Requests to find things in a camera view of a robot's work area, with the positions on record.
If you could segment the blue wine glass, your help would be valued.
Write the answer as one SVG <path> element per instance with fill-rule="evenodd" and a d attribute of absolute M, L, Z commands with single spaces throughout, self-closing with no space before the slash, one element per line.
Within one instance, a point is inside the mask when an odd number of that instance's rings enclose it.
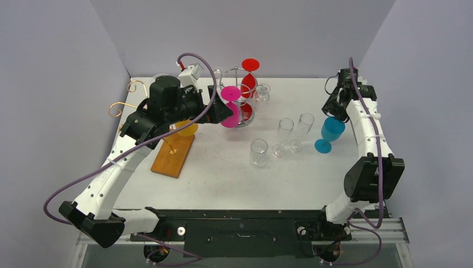
<path fill-rule="evenodd" d="M 322 125 L 321 138 L 314 147 L 321 154 L 328 154 L 332 150 L 332 142 L 340 138 L 345 131 L 345 123 L 334 117 L 327 117 Z"/>

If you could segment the clear champagne flute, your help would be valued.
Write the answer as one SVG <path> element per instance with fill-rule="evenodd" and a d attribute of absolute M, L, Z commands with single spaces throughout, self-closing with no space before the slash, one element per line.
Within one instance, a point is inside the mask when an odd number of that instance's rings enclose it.
<path fill-rule="evenodd" d="M 279 120 L 277 129 L 278 143 L 273 145 L 271 153 L 274 157 L 284 157 L 286 154 L 285 142 L 289 139 L 294 128 L 294 122 L 290 118 L 282 118 Z"/>

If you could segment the clear etched goblet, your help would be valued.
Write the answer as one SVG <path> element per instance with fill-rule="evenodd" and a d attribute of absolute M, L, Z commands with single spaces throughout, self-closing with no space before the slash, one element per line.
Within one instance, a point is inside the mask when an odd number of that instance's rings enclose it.
<path fill-rule="evenodd" d="M 268 144 L 263 139 L 255 139 L 250 144 L 250 160 L 254 165 L 262 165 L 267 157 Z"/>

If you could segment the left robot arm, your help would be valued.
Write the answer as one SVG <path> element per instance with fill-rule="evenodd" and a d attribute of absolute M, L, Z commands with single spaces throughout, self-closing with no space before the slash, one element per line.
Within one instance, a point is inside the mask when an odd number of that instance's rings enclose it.
<path fill-rule="evenodd" d="M 60 214 L 103 248 L 135 233 L 162 239 L 167 226 L 153 208 L 115 209 L 114 205 L 140 163 L 160 140 L 173 134 L 171 125 L 185 120 L 217 124 L 233 114 L 218 97 L 218 85 L 214 80 L 208 87 L 210 101 L 204 104 L 197 85 L 185 85 L 183 79 L 170 75 L 157 77 L 148 88 L 148 98 L 127 117 L 104 165 L 80 195 L 61 204 Z"/>

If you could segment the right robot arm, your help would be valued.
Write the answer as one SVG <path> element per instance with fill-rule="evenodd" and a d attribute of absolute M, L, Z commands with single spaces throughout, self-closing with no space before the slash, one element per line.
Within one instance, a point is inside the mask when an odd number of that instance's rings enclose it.
<path fill-rule="evenodd" d="M 354 212 L 389 199 L 402 176 L 405 163 L 394 156 L 387 143 L 378 112 L 374 87 L 358 80 L 357 69 L 341 69 L 337 83 L 322 111 L 341 123 L 348 123 L 358 148 L 358 160 L 345 174 L 344 191 L 325 207 L 326 217 L 315 222 L 321 238 L 331 237 L 336 224 L 344 224 Z"/>

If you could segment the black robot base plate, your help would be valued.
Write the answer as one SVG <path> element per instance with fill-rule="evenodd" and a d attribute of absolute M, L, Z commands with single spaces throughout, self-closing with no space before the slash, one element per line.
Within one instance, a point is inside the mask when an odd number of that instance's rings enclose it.
<path fill-rule="evenodd" d="M 212 257 L 312 257 L 327 254 L 354 229 L 326 220 L 324 210 L 153 209 L 157 226 L 145 236 L 182 242 L 185 251 Z"/>

